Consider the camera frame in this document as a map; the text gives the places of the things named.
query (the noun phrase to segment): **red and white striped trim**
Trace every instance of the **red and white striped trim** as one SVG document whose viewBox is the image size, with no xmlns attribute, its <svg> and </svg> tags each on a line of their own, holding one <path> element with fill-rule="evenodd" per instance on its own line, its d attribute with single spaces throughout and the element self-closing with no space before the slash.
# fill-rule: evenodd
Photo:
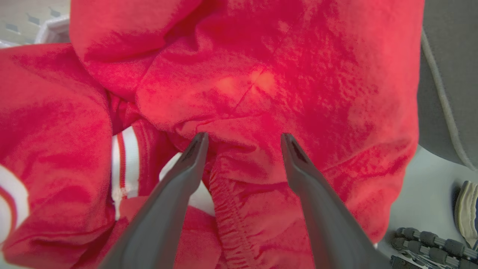
<svg viewBox="0 0 478 269">
<path fill-rule="evenodd" d="M 12 172 L 0 165 L 0 244 L 30 214 L 28 191 Z"/>
<path fill-rule="evenodd" d="M 121 200 L 138 196 L 140 153 L 132 126 L 113 136 L 111 151 L 111 197 L 115 203 L 115 219 L 120 218 Z"/>
</svg>

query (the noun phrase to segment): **red sweatshirt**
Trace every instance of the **red sweatshirt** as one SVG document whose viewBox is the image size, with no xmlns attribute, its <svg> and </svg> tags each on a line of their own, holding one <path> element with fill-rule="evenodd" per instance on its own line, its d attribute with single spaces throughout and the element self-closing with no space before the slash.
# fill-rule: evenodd
<svg viewBox="0 0 478 269">
<path fill-rule="evenodd" d="M 70 44 L 0 50 L 0 267 L 98 266 L 197 132 L 212 203 L 176 268 L 313 268 L 283 132 L 378 242 L 418 142 L 423 4 L 73 0 Z"/>
</svg>

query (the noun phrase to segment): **seam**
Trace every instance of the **seam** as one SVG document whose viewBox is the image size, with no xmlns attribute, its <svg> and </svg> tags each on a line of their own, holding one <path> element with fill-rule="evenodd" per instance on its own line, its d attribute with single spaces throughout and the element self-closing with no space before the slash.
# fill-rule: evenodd
<svg viewBox="0 0 478 269">
<path fill-rule="evenodd" d="M 451 109 L 451 105 L 448 102 L 448 98 L 446 96 L 445 85 L 443 84 L 442 76 L 440 75 L 440 70 L 435 61 L 434 54 L 430 47 L 430 43 L 428 42 L 425 29 L 423 28 L 422 28 L 422 49 L 423 49 L 426 61 L 428 62 L 428 66 L 430 67 L 433 81 L 435 82 L 438 98 L 440 99 L 440 103 L 442 104 L 442 109 L 445 115 L 446 125 L 448 126 L 448 131 L 450 132 L 450 137 L 451 137 L 453 147 L 455 148 L 455 152 L 460 158 L 460 160 L 468 168 L 470 168 L 473 171 L 476 171 L 477 168 L 473 165 L 473 163 L 469 159 L 465 149 L 463 148 L 463 144 L 460 141 L 460 134 L 458 131 L 458 127 L 456 126 L 456 122 L 453 117 L 453 111 Z"/>
<path fill-rule="evenodd" d="M 238 106 L 241 104 L 241 102 L 244 100 L 244 98 L 246 97 L 246 94 L 252 89 L 252 87 L 255 86 L 256 81 L 259 79 L 259 77 L 260 77 L 260 76 L 264 73 L 264 71 L 267 69 L 267 66 L 268 66 L 268 64 L 270 63 L 271 59 L 274 57 L 276 51 L 277 51 L 280 47 L 282 47 L 283 42 L 284 42 L 284 39 L 289 36 L 290 31 L 297 25 L 297 23 L 299 22 L 299 20 L 304 17 L 304 14 L 305 14 L 305 10 L 299 15 L 299 17 L 298 17 L 297 20 L 291 25 L 291 27 L 289 27 L 289 29 L 287 30 L 287 32 L 283 34 L 281 40 L 279 41 L 279 44 L 276 46 L 276 48 L 275 48 L 274 51 L 272 52 L 271 57 L 264 63 L 264 67 L 262 68 L 261 73 L 257 76 L 257 78 L 256 78 L 256 79 L 254 80 L 254 82 L 251 84 L 251 86 L 249 87 L 249 89 L 242 95 L 242 97 L 240 98 L 240 100 L 239 100 L 239 102 L 236 104 L 236 106 L 234 106 L 234 108 L 233 108 L 233 110 L 232 110 L 232 113 L 233 113 L 233 114 L 236 113 L 237 107 L 238 107 Z"/>
</svg>

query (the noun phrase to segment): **pile of clothes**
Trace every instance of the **pile of clothes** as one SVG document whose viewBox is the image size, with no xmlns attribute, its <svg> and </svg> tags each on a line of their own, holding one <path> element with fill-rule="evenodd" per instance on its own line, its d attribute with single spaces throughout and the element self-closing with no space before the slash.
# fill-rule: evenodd
<svg viewBox="0 0 478 269">
<path fill-rule="evenodd" d="M 373 243 L 418 142 L 422 0 L 73 0 L 0 50 L 0 267 L 96 268 L 198 132 L 178 269 L 313 268 L 280 135 Z"/>
</svg>

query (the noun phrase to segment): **gray surface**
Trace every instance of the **gray surface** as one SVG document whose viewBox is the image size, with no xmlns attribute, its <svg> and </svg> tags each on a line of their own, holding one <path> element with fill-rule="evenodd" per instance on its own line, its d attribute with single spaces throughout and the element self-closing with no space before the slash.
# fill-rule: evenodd
<svg viewBox="0 0 478 269">
<path fill-rule="evenodd" d="M 422 39 L 454 148 L 470 168 L 478 167 L 477 14 L 475 0 L 426 1 Z"/>
<path fill-rule="evenodd" d="M 413 227 L 465 243 L 453 220 L 454 199 L 465 180 L 478 183 L 478 174 L 419 148 L 407 167 L 400 196 L 391 207 L 389 232 L 379 242 L 379 250 L 388 257 L 404 258 L 388 243 L 399 227 Z"/>
<path fill-rule="evenodd" d="M 435 155 L 463 165 L 451 141 L 432 72 L 423 50 L 420 52 L 420 83 L 417 94 L 420 145 Z"/>
</svg>

